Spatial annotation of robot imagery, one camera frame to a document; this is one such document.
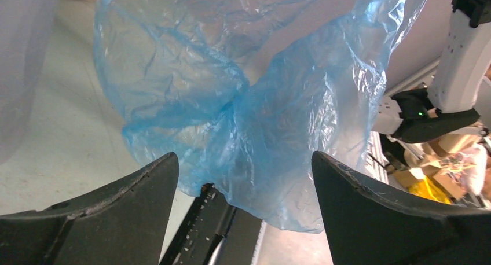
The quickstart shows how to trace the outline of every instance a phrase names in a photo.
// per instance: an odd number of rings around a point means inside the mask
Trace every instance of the yellow object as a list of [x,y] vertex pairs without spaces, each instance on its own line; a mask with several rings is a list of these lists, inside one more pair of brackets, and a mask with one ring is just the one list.
[[448,196],[440,188],[436,187],[428,177],[409,187],[408,191],[415,196],[424,197],[439,203],[451,204]]

